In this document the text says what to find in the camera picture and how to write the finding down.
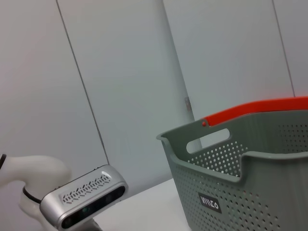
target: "red handle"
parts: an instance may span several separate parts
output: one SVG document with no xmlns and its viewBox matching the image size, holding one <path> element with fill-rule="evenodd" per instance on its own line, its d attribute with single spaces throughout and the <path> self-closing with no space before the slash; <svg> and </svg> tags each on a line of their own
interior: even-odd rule
<svg viewBox="0 0 308 231">
<path fill-rule="evenodd" d="M 227 110 L 209 115 L 204 119 L 208 121 L 208 124 L 210 126 L 214 126 L 227 120 L 234 119 L 236 117 L 250 113 L 307 109 L 308 97 L 261 100 L 232 107 Z"/>
</svg>

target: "metal hinge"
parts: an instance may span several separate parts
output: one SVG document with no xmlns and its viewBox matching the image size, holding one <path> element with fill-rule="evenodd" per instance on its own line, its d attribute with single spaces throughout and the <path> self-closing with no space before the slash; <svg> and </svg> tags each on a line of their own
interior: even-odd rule
<svg viewBox="0 0 308 231">
<path fill-rule="evenodd" d="M 186 104 L 187 111 L 190 112 L 192 110 L 192 105 L 191 105 L 191 102 L 189 101 L 189 97 L 185 97 L 185 104 Z"/>
</svg>

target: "printed logo on basket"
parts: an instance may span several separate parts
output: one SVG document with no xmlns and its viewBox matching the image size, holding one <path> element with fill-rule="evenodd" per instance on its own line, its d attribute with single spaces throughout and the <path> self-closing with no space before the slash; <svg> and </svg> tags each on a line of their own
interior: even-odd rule
<svg viewBox="0 0 308 231">
<path fill-rule="evenodd" d="M 207 196 L 202 193 L 198 193 L 198 194 L 199 194 L 200 202 L 203 206 L 209 209 L 212 209 L 215 212 L 222 213 L 217 198 Z"/>
</svg>

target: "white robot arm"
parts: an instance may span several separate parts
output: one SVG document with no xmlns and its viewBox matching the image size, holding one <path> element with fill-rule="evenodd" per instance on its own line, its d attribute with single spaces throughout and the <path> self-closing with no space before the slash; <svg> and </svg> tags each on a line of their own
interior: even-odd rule
<svg viewBox="0 0 308 231">
<path fill-rule="evenodd" d="M 0 187 L 25 182 L 19 207 L 45 231 L 100 231 L 92 218 L 127 192 L 125 180 L 109 165 L 70 178 L 70 169 L 53 157 L 0 157 Z"/>
</svg>

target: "silver camera housing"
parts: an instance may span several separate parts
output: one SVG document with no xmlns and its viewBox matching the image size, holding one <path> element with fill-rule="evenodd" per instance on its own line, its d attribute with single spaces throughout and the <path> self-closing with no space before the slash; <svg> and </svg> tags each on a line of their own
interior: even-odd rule
<svg viewBox="0 0 308 231">
<path fill-rule="evenodd" d="M 118 171 L 105 165 L 47 194 L 39 208 L 57 230 L 71 231 L 119 202 L 127 191 L 128 185 Z M 93 207 L 94 212 L 84 212 Z"/>
</svg>

